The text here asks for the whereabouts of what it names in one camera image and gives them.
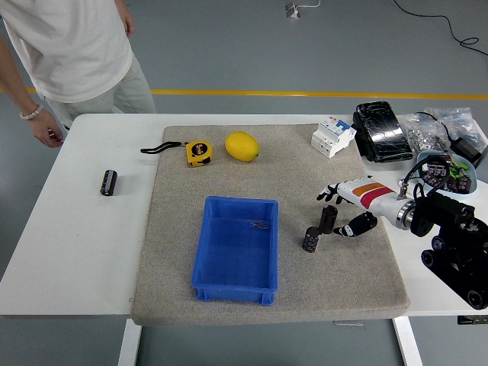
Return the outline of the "person's left hand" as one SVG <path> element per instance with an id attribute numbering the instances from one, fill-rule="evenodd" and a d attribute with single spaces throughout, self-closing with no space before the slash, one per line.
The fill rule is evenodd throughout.
<path id="1" fill-rule="evenodd" d="M 123 0 L 116 0 L 115 4 L 123 22 L 125 34 L 128 38 L 131 38 L 135 31 L 133 16 Z"/>

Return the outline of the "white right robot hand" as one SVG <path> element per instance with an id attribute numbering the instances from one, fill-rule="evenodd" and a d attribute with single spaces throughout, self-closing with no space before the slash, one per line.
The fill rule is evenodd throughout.
<path id="1" fill-rule="evenodd" d="M 316 199 L 330 201 L 335 194 L 338 196 L 337 204 L 347 201 L 361 208 L 364 213 L 344 226 L 334 228 L 334 234 L 346 237 L 360 236 L 376 227 L 378 217 L 386 218 L 398 229 L 408 229 L 406 217 L 413 208 L 413 202 L 408 199 L 400 200 L 395 191 L 371 178 L 328 185 Z"/>

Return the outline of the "person's right hand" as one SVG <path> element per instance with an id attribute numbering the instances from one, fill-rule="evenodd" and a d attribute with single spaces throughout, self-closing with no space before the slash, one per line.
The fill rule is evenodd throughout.
<path id="1" fill-rule="evenodd" d="M 57 148 L 63 144 L 63 132 L 49 111 L 42 110 L 28 121 L 28 125 L 34 137 L 45 146 Z"/>

